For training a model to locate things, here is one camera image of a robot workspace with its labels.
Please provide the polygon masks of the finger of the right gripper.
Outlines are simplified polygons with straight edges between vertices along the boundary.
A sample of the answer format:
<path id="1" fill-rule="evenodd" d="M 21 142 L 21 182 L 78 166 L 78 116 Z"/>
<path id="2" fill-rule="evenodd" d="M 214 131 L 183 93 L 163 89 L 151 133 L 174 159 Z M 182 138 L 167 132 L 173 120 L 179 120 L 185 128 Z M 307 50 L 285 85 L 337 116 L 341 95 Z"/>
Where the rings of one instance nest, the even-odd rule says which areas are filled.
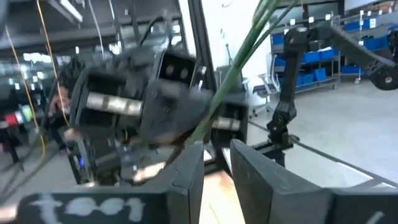
<path id="1" fill-rule="evenodd" d="M 197 127 L 208 116 L 213 96 L 214 94 L 211 90 L 199 90 L 196 88 L 190 90 L 192 139 L 200 138 L 200 132 L 197 131 Z"/>
<path id="2" fill-rule="evenodd" d="M 151 81 L 146 88 L 141 118 L 141 138 L 149 144 L 168 144 L 190 127 L 183 115 L 188 86 L 167 80 Z"/>

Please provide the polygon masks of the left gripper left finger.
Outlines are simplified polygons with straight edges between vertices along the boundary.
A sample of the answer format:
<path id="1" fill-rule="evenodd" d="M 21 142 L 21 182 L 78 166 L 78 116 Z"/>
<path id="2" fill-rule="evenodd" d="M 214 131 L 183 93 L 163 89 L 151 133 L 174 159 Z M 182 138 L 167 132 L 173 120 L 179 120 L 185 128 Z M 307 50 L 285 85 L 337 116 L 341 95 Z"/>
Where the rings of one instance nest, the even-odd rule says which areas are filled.
<path id="1" fill-rule="evenodd" d="M 144 184 L 144 222 L 198 224 L 204 179 L 204 145 L 187 146 L 176 160 Z"/>

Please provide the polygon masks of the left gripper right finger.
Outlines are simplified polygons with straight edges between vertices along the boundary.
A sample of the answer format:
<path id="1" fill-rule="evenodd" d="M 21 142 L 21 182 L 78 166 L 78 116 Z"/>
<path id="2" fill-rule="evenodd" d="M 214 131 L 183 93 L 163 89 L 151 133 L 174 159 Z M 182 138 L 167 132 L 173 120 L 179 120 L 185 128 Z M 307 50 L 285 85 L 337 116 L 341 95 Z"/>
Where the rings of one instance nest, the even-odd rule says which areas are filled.
<path id="1" fill-rule="evenodd" d="M 331 193 L 240 140 L 230 145 L 235 189 L 246 223 L 330 223 Z"/>

